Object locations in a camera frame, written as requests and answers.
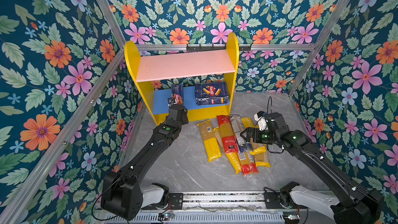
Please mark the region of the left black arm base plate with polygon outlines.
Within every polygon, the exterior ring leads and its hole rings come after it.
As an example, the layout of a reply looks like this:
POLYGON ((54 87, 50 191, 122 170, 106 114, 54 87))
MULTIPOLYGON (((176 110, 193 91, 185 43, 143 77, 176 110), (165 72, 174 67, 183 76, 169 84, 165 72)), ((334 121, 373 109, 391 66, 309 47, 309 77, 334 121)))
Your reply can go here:
POLYGON ((157 204, 151 204, 146 207, 142 207, 142 210, 181 210, 183 206, 184 194, 181 192, 169 193, 168 199, 164 202, 157 204))

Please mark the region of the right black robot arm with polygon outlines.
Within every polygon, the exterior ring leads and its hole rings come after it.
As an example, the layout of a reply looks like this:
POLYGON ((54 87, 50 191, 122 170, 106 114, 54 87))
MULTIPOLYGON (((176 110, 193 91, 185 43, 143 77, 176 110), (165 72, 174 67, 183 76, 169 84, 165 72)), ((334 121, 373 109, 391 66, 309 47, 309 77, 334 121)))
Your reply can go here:
POLYGON ((280 113, 260 111, 255 120, 254 128, 248 127, 240 134, 244 140, 277 145, 310 168, 333 193, 324 195, 292 181, 280 189, 281 206, 304 206, 337 224, 374 224, 379 220, 383 203, 380 192, 367 190, 350 178, 322 155, 308 135, 300 130, 291 131, 280 113))

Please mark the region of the blue Barilla spaghetti box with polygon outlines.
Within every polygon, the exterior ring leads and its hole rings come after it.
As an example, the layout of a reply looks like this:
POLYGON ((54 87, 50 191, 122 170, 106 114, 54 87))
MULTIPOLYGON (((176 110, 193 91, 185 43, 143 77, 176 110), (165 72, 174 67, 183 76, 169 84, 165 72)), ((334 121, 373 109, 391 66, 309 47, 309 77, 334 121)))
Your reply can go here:
POLYGON ((184 96, 183 89, 184 89, 183 84, 172 85, 171 93, 179 94, 183 97, 184 96))

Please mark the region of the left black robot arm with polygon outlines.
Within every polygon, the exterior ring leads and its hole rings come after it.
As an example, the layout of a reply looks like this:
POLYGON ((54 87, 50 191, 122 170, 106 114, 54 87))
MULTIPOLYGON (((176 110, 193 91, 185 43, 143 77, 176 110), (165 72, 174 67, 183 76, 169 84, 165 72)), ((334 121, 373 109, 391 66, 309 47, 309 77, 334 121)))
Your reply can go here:
POLYGON ((101 209, 131 221, 143 207, 166 207, 170 191, 167 186, 153 183, 142 188, 141 183, 154 162, 179 137, 182 126, 188 123, 186 107, 170 100, 169 115, 154 128, 148 143, 124 167, 105 176, 99 197, 101 209))

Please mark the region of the blue Barilla rigatoni bag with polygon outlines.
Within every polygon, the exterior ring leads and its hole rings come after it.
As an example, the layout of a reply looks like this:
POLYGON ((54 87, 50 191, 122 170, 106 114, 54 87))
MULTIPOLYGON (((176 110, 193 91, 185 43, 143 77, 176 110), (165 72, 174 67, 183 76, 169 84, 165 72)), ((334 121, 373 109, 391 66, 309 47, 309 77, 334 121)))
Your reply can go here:
POLYGON ((195 101, 198 106, 229 103, 229 92, 226 82, 196 84, 195 101))

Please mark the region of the yellow spaghetti bag with barcode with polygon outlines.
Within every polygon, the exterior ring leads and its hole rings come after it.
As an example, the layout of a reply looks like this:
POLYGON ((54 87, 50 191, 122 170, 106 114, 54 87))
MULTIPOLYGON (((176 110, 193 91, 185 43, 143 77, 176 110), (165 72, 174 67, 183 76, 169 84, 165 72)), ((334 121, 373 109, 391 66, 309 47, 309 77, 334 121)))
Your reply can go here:
POLYGON ((207 161, 212 162, 222 157, 222 153, 215 137, 210 120, 197 124, 207 154, 207 161))

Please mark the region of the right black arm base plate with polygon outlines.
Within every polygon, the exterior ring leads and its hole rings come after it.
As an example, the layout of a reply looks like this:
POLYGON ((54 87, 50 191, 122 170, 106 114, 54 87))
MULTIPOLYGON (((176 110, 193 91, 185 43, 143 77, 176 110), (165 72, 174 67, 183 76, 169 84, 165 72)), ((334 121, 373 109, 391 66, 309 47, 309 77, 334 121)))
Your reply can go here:
POLYGON ((290 209, 293 207, 290 196, 286 192, 277 192, 271 189, 264 189, 264 202, 268 209, 285 208, 290 209))

